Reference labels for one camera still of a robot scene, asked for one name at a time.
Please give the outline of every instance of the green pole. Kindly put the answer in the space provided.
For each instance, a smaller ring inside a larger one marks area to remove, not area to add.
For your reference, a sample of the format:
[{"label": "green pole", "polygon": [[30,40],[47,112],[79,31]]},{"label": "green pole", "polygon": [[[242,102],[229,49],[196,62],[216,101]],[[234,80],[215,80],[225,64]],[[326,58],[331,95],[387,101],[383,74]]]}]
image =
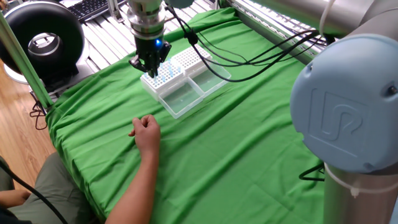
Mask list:
[{"label": "green pole", "polygon": [[37,99],[41,102],[44,108],[49,108],[53,101],[49,93],[45,90],[39,76],[37,76],[32,64],[27,58],[24,50],[19,44],[17,38],[12,32],[3,14],[0,12],[0,41],[6,46],[12,59],[17,64],[19,70],[25,76],[27,82],[35,93]]}]

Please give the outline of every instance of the robot logo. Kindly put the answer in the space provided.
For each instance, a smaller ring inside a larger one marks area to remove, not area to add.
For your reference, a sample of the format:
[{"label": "robot logo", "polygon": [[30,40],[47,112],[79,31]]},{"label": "robot logo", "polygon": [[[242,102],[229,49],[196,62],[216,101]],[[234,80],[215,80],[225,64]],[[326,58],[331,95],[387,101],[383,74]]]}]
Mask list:
[{"label": "robot logo", "polygon": [[358,155],[365,140],[366,105],[327,91],[312,91],[309,134],[323,144],[352,156]]}]

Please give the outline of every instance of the khaki pants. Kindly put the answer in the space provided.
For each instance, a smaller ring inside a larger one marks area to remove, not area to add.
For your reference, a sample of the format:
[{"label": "khaki pants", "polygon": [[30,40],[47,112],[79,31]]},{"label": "khaki pants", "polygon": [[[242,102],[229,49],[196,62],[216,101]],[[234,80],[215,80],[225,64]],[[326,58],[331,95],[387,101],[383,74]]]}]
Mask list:
[{"label": "khaki pants", "polygon": [[[0,168],[0,190],[13,190],[14,184]],[[47,158],[39,175],[35,189],[47,198],[66,219],[68,224],[87,224],[90,219],[90,206],[63,166],[58,153]],[[27,201],[9,209],[19,220],[35,224],[61,224],[53,211],[32,194]]]}]

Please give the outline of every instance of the wooden floor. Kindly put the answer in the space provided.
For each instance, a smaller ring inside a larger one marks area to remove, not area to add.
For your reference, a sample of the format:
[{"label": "wooden floor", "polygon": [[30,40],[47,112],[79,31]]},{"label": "wooden floor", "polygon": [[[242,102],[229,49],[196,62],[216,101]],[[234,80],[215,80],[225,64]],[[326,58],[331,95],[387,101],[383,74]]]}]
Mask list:
[{"label": "wooden floor", "polygon": [[[35,119],[29,116],[35,101],[27,85],[12,81],[0,61],[0,156],[22,180],[34,185],[45,159],[55,149],[48,129],[35,129]],[[45,126],[44,117],[39,127]],[[16,183],[17,189],[23,189]]]}]

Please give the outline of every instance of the human arm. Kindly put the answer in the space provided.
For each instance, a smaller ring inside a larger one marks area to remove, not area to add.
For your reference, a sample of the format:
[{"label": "human arm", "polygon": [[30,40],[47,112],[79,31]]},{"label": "human arm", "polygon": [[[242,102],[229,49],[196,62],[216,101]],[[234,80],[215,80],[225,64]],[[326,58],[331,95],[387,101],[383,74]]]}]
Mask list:
[{"label": "human arm", "polygon": [[6,9],[6,2],[4,0],[0,0],[0,9]]},{"label": "human arm", "polygon": [[132,122],[134,129],[129,136],[136,137],[141,164],[105,224],[148,224],[152,214],[159,166],[160,127],[152,115],[141,120],[134,118]]},{"label": "human arm", "polygon": [[4,190],[0,192],[0,206],[11,208],[22,205],[29,198],[30,192],[26,190]]}]

